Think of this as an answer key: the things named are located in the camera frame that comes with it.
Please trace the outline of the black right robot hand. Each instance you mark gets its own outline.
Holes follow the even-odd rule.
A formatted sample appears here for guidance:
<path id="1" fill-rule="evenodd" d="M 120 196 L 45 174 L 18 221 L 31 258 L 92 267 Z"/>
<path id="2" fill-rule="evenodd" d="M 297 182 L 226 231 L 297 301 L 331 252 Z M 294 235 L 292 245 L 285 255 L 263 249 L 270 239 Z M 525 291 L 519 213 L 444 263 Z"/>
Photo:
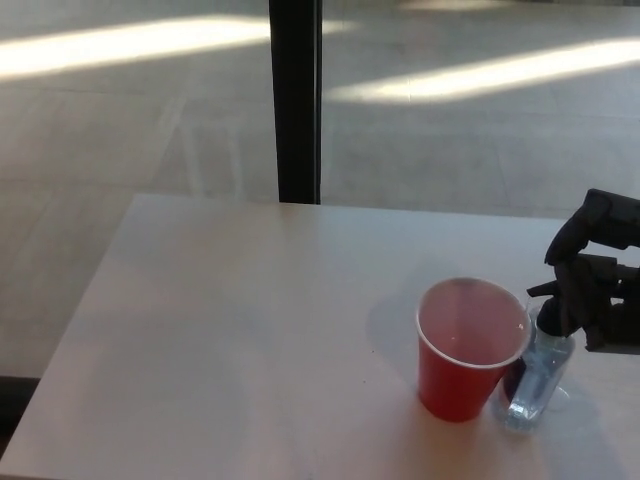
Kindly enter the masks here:
<path id="1" fill-rule="evenodd" d="M 590 189 L 551 241 L 545 263 L 555 274 L 560 332 L 581 329 L 586 350 L 639 353 L 639 269 L 586 254 L 591 244 L 620 251 L 639 246 L 639 201 Z"/>

